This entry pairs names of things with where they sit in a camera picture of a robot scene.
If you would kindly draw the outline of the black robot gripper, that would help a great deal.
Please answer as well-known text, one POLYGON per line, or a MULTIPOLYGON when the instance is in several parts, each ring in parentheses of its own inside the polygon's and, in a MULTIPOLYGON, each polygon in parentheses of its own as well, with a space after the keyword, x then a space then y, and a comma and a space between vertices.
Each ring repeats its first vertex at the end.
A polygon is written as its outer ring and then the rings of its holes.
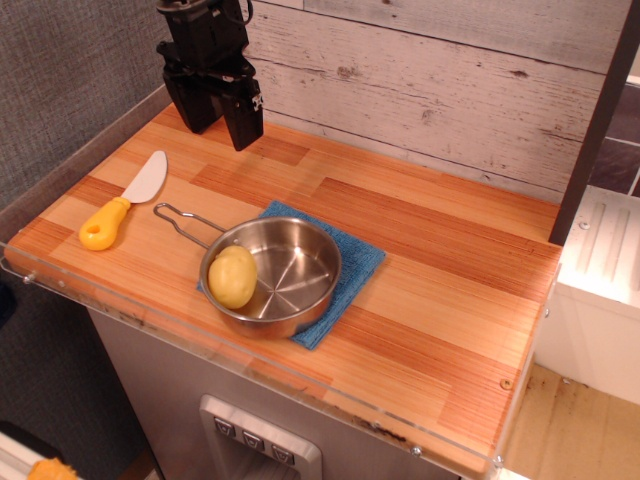
POLYGON ((252 3, 247 17, 237 1, 158 1, 156 9, 172 37, 156 51, 183 122, 201 134, 224 114, 234 149, 244 150, 264 133, 256 70, 244 57, 252 3))

